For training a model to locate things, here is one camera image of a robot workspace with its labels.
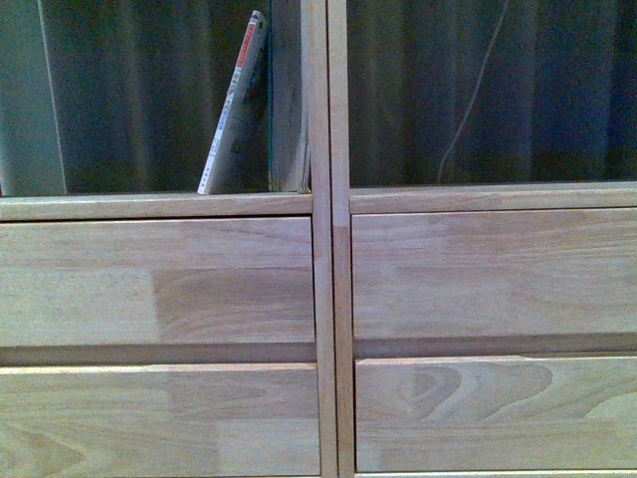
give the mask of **white wire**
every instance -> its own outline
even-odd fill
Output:
[[[494,49],[494,45],[496,45],[496,40],[498,40],[500,29],[502,28],[502,24],[505,21],[505,15],[507,14],[507,9],[509,8],[509,2],[510,0],[505,0],[502,5],[502,13],[500,14],[500,18],[498,19],[498,23],[496,24],[496,29],[494,30],[494,34],[491,37],[491,41],[489,42],[489,47],[487,47],[487,53],[485,54],[485,58],[482,61],[482,67],[480,68],[478,79],[476,80],[476,87],[474,88],[474,92],[471,96],[471,99],[469,100],[467,109],[465,110],[465,115],[463,116],[462,121],[460,121],[460,125],[458,126],[458,129],[456,129],[456,133],[454,134],[454,138],[451,140],[451,144],[449,144],[449,147],[447,148],[447,150],[445,151],[445,154],[442,156],[442,159],[440,160],[440,166],[438,167],[438,176],[436,177],[437,183],[440,183],[442,181],[442,173],[445,170],[445,163],[447,162],[449,155],[454,150],[454,147],[456,146],[456,142],[458,142],[458,138],[460,137],[460,134],[462,133],[462,130],[464,129],[465,124],[467,123],[467,119],[469,118],[469,115],[471,114],[471,110],[474,107],[474,103],[476,102],[476,98],[478,97],[478,90],[480,89],[480,86],[482,84],[482,79],[483,79],[483,76],[485,75],[485,70],[487,70],[489,57],[491,56],[491,52]]]

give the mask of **vertical wooden divider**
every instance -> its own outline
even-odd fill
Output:
[[[301,0],[302,69],[309,106],[312,159],[313,241],[318,359],[320,474],[338,476],[334,321],[331,258],[329,117],[327,102],[327,31],[325,3]]]
[[[338,471],[341,478],[352,478],[355,447],[346,17],[344,0],[327,0]]]

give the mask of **wooden shelf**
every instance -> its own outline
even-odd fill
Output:
[[[0,199],[0,221],[145,219],[311,214],[310,194],[197,193],[20,197]]]
[[[352,189],[352,214],[637,206],[637,181]]]

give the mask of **dark curtain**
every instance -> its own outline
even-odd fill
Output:
[[[436,182],[502,1],[348,0],[351,181]],[[637,2],[511,0],[446,183],[637,179]]]
[[[269,0],[14,3],[0,9],[3,189],[195,191],[246,25]],[[242,189],[267,189],[267,123]]]

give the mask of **wooden panel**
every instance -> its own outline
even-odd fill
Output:
[[[310,343],[308,218],[0,225],[0,347]]]
[[[356,341],[357,359],[411,357],[506,356],[528,354],[621,354],[637,350],[637,334],[586,334],[563,336],[472,337],[449,339],[394,339]],[[300,358],[285,361],[311,361]]]
[[[310,214],[312,197],[296,193],[111,194],[0,198],[0,221]]]
[[[346,2],[342,0],[327,0],[334,345],[338,410],[338,475],[340,478],[352,478],[355,468],[346,7]]]
[[[637,468],[637,358],[368,359],[358,471]]]
[[[637,209],[353,217],[358,339],[637,332]]]
[[[317,346],[288,344],[179,344],[0,348],[0,366],[136,365],[154,363],[316,362]]]
[[[0,368],[0,474],[319,473],[310,364]]]
[[[637,206],[637,182],[353,189],[352,214]]]
[[[317,307],[320,474],[323,478],[337,478],[327,38],[324,0],[301,2],[301,38],[303,88],[309,104],[308,136],[314,197],[312,221]]]
[[[632,478],[637,470],[457,471],[448,473],[356,473],[356,478]]]

